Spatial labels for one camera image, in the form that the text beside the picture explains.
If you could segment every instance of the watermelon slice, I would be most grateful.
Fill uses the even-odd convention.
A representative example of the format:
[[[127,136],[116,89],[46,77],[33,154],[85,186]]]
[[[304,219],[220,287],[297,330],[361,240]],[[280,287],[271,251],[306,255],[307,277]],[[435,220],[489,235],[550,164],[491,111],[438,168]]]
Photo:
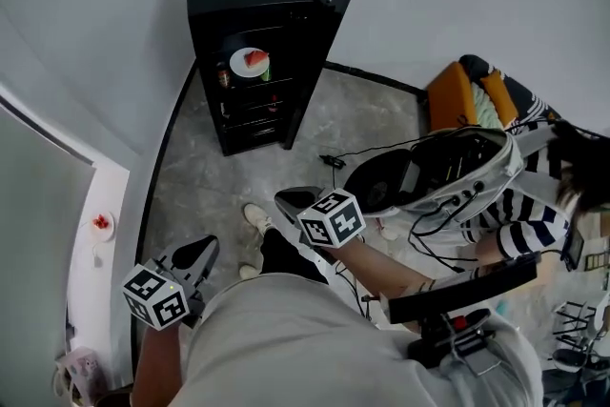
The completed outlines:
[[[246,62],[246,66],[248,68],[254,68],[256,65],[262,63],[268,58],[269,54],[261,50],[250,51],[248,54],[244,55],[244,61]]]

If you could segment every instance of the black pants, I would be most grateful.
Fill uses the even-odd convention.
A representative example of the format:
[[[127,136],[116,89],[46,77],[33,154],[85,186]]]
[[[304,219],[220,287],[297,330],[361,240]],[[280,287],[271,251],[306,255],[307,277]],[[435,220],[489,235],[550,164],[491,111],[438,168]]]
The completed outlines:
[[[262,274],[298,275],[328,285],[328,281],[319,272],[317,266],[301,256],[277,229],[270,229],[265,233],[260,252],[265,258]]]

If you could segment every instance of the gray shirt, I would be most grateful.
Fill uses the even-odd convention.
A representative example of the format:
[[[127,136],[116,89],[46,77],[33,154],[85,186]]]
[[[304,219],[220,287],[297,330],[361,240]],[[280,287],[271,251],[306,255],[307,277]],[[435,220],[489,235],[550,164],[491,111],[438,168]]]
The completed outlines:
[[[542,405],[532,346],[500,317],[488,325],[500,366],[476,378],[447,356],[427,370],[406,356],[415,335],[378,330],[326,285],[261,275],[209,304],[172,407]]]

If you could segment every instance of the person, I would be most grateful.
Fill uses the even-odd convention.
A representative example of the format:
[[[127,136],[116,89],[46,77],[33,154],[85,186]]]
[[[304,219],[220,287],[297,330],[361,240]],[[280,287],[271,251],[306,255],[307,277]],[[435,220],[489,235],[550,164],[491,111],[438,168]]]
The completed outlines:
[[[485,325],[495,333],[488,348],[497,368],[475,377],[447,356],[428,370],[407,355],[417,335],[377,329],[263,209],[248,204],[244,214],[263,235],[260,274],[208,304],[184,381],[178,326],[145,333],[132,407],[542,405],[538,357],[504,319],[494,315]],[[357,238],[329,251],[371,295],[397,297],[430,280]]]
[[[534,131],[548,122],[532,122]],[[525,172],[548,175],[555,182],[556,210],[534,195],[505,190],[485,211],[464,225],[479,264],[557,247],[571,226],[610,202],[607,161],[610,139],[590,138],[565,121],[553,126],[555,137],[525,160]]]

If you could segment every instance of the white wall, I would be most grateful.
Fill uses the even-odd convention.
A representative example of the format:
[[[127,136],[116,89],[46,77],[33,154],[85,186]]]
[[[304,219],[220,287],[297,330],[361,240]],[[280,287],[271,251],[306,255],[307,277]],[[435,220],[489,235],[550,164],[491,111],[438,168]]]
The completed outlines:
[[[330,59],[418,87],[476,53],[603,130],[610,0],[353,0]],[[193,62],[185,0],[0,0],[0,78],[132,172],[129,260],[154,157]]]

